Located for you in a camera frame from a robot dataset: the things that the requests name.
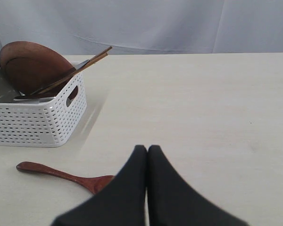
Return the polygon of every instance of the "white tabletop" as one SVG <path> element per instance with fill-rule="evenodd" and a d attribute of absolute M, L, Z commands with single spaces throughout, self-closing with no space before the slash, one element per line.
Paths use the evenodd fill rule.
<path fill-rule="evenodd" d="M 91 196 L 18 163 L 116 174 L 136 144 L 161 145 L 193 188 L 251 225 L 283 226 L 282 53 L 108 56 L 84 82 L 88 108 L 65 145 L 0 146 L 0 226 L 49 225 Z"/>

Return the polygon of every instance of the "perforated basket wall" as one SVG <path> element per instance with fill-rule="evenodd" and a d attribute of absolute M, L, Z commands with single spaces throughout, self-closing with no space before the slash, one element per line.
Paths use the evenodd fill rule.
<path fill-rule="evenodd" d="M 67 106 L 67 98 L 78 93 Z M 82 72 L 74 76 L 50 102 L 0 104 L 0 145 L 58 147 L 76 128 L 86 109 Z"/>

